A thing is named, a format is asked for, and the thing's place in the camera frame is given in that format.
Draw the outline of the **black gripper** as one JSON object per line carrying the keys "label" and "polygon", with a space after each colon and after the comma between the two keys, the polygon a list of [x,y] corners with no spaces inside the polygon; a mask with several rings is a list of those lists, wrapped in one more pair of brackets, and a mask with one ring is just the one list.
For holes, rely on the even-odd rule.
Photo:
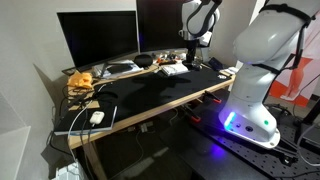
{"label": "black gripper", "polygon": [[195,68],[197,66],[195,61],[197,44],[198,44],[197,40],[192,40],[187,42],[187,54],[186,54],[185,65],[188,68]]}

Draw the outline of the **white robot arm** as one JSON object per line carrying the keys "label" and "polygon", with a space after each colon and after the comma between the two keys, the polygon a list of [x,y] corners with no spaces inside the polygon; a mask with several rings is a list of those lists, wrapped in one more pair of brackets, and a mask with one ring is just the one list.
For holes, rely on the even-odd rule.
{"label": "white robot arm", "polygon": [[237,72],[219,120],[226,132],[265,149],[280,142],[276,119],[263,105],[273,80],[292,51],[303,52],[304,29],[320,10],[320,0],[269,0],[234,41]]}

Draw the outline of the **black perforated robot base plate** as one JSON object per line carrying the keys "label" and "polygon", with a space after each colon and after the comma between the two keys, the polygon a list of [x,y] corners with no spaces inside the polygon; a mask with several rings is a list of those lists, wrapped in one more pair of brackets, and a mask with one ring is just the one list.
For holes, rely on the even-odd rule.
{"label": "black perforated robot base plate", "polygon": [[276,148],[267,150],[241,138],[228,134],[218,120],[222,104],[206,102],[194,109],[200,117],[192,125],[220,147],[248,163],[253,168],[273,180],[320,180],[320,167],[304,162],[297,152],[299,128],[292,117],[282,116],[279,110],[272,109],[273,115],[280,117],[280,143]]}

